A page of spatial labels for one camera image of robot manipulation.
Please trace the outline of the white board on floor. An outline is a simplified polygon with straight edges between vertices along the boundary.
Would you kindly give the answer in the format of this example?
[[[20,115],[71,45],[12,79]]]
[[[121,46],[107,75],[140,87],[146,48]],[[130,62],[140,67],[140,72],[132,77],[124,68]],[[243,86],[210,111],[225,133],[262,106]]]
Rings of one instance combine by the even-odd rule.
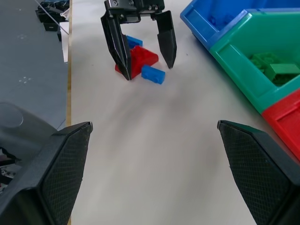
[[[64,62],[68,62],[69,22],[60,22],[60,35]]]

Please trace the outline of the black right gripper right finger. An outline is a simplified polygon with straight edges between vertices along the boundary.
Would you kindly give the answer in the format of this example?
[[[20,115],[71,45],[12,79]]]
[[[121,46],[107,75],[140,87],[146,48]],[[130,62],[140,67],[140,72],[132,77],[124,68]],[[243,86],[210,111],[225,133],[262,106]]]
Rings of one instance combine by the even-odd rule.
[[[266,132],[219,120],[234,181],[257,225],[300,225],[300,161]]]

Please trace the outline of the dark green building block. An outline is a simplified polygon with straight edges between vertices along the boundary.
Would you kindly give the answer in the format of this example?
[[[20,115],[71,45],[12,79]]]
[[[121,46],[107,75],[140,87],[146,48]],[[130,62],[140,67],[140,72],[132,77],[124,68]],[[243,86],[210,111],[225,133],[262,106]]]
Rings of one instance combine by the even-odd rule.
[[[265,70],[270,64],[279,64],[282,60],[272,52],[256,53],[250,57],[250,61],[259,69]]]

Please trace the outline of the large red building block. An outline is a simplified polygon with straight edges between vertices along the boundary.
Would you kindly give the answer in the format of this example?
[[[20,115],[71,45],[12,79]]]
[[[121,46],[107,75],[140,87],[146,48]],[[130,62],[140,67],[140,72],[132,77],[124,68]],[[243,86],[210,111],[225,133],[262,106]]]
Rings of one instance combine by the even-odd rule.
[[[116,50],[110,51],[116,63],[115,70],[120,72],[127,81],[131,81],[142,72],[142,67],[152,66],[158,62],[158,55],[137,45],[130,49],[130,57],[119,56]]]

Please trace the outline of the small blue building block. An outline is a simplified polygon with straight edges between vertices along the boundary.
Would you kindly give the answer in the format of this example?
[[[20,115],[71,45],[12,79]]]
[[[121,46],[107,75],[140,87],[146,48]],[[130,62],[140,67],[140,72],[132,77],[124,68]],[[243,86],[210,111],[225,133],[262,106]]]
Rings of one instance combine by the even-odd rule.
[[[133,49],[135,46],[143,47],[143,41],[142,40],[139,40],[137,38],[134,38],[134,37],[131,37],[131,36],[128,36],[128,35],[126,35],[126,37],[127,37],[127,42],[128,42],[128,45],[129,45],[129,49]]]
[[[162,84],[165,80],[165,72],[145,65],[142,67],[142,78],[154,83]]]

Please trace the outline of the black equipment on floor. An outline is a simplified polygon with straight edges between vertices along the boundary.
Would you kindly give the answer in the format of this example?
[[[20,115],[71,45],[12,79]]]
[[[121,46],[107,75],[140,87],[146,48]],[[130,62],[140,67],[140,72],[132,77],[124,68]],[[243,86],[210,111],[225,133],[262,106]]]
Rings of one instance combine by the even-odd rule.
[[[69,20],[69,0],[42,0],[38,2],[36,15],[46,31],[55,31],[61,42],[60,23]]]

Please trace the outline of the green plastic bin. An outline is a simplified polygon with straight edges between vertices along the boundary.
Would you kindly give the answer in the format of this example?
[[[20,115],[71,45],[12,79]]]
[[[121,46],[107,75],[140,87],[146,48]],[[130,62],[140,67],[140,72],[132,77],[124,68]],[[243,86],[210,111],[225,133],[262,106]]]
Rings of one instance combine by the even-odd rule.
[[[210,53],[262,113],[300,88],[300,75],[278,87],[251,61],[258,53],[272,53],[283,63],[300,67],[300,11],[250,12],[217,41]]]

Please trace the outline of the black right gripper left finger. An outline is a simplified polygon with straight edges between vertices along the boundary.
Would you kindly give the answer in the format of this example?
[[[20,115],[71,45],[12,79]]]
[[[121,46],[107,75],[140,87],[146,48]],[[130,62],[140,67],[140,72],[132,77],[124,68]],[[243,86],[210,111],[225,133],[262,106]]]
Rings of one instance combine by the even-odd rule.
[[[82,122],[50,136],[0,195],[0,225],[68,225],[92,130]]]

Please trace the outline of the red plastic bin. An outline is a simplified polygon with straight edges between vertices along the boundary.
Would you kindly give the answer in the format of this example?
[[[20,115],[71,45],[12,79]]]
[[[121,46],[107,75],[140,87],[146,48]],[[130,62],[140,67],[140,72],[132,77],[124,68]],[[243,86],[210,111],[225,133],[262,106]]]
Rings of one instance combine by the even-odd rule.
[[[300,88],[264,110],[262,117],[300,161]]]

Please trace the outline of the grey robot torso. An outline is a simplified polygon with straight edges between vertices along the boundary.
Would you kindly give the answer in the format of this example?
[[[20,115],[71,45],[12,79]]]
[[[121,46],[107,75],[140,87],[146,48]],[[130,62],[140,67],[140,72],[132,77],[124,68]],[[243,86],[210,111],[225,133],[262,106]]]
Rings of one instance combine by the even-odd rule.
[[[0,185],[7,187],[12,178],[1,167],[29,165],[57,129],[36,115],[7,102],[0,102],[0,151],[8,160],[0,161]]]

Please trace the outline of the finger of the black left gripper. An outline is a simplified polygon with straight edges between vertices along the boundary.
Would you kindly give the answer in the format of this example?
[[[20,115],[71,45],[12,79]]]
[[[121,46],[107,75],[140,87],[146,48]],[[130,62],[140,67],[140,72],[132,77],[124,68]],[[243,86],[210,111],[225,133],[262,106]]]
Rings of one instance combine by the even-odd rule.
[[[127,37],[122,34],[117,15],[106,11],[101,17],[108,50],[115,61],[119,71],[128,80],[131,77],[131,55]]]
[[[155,14],[158,28],[158,43],[160,52],[168,66],[172,69],[177,54],[176,36],[174,31],[172,13],[170,10]]]

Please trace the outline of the light green building block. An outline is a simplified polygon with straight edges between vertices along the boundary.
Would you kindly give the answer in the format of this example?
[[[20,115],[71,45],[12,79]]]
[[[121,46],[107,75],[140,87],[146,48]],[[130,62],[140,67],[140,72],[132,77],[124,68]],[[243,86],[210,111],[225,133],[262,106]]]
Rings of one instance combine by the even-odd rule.
[[[296,64],[270,64],[270,70],[275,75],[298,75],[300,68]]]

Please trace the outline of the blue plastic bin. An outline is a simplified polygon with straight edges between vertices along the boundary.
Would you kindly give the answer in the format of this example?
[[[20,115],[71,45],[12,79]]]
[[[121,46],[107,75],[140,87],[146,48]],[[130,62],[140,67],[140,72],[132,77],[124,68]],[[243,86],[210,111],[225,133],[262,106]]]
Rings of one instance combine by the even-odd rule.
[[[284,8],[300,9],[300,0],[192,0],[180,18],[209,50],[248,12],[283,11]]]

